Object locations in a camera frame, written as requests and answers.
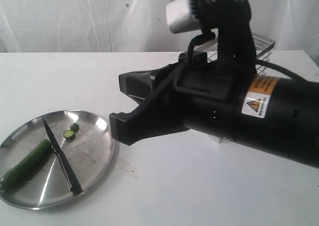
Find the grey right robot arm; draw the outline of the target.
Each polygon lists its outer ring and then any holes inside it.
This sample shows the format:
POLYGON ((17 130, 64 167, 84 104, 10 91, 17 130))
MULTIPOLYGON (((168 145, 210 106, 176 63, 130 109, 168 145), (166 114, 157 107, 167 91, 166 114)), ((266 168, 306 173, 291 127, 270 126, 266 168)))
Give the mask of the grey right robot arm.
POLYGON ((253 67, 218 62, 166 67, 119 76, 137 102, 109 116, 112 138, 132 145, 190 129, 290 159, 319 165, 319 85, 257 75, 253 67))

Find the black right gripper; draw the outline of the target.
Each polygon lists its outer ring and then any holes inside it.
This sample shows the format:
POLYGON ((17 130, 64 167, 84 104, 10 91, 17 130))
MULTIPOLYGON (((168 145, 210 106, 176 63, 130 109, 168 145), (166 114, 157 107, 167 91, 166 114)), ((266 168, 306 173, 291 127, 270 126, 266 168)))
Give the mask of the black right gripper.
POLYGON ((249 121, 240 111, 249 83, 245 66, 184 68, 169 83, 160 84, 171 72, 172 66, 165 66, 119 75, 120 91, 139 106, 109 115, 114 140, 130 146, 189 129, 232 141, 249 139, 249 121))

